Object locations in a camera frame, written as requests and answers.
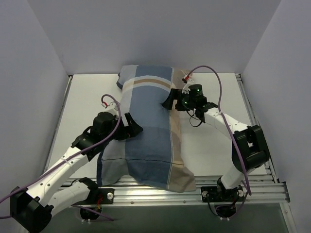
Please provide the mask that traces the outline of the blue striped pillowcase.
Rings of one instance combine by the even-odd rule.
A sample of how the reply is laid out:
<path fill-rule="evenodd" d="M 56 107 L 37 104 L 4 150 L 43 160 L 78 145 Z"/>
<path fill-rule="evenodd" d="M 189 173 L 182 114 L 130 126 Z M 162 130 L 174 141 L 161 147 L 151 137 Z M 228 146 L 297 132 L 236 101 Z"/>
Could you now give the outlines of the blue striped pillowcase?
<path fill-rule="evenodd" d="M 194 174 L 185 166 L 179 112 L 163 108 L 170 91 L 182 89 L 186 70 L 174 67 L 126 65 L 119 72 L 120 109 L 142 132 L 112 140 L 99 154 L 97 184 L 106 186 L 129 175 L 138 183 L 172 192 L 194 191 Z"/>

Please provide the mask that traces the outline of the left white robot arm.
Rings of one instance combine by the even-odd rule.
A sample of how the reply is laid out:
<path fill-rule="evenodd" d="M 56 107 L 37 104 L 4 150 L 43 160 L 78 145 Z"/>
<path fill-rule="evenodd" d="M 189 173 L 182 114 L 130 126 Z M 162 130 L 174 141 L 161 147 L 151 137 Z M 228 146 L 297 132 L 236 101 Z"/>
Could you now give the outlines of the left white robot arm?
<path fill-rule="evenodd" d="M 68 148 L 66 153 L 34 184 L 16 187 L 10 197 L 10 216 L 30 233 L 39 233 L 57 213 L 78 202 L 97 203 L 102 194 L 90 178 L 80 178 L 63 190 L 59 188 L 79 168 L 102 152 L 112 140 L 133 138 L 143 131 L 125 114 L 127 124 L 113 111 L 100 112 Z"/>

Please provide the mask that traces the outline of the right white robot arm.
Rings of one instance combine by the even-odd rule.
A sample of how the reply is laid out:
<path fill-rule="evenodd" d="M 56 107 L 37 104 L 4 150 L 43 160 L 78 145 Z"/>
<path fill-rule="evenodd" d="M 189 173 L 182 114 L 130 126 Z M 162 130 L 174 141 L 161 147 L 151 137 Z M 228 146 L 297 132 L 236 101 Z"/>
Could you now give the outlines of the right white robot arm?
<path fill-rule="evenodd" d="M 232 167 L 217 181 L 216 196 L 227 200 L 241 183 L 250 190 L 249 173 L 270 160 L 269 148 L 261 126 L 247 125 L 221 110 L 220 103 L 207 100 L 200 84 L 187 85 L 184 89 L 171 89 L 162 106 L 168 110 L 193 111 L 201 123 L 206 123 L 231 142 Z"/>

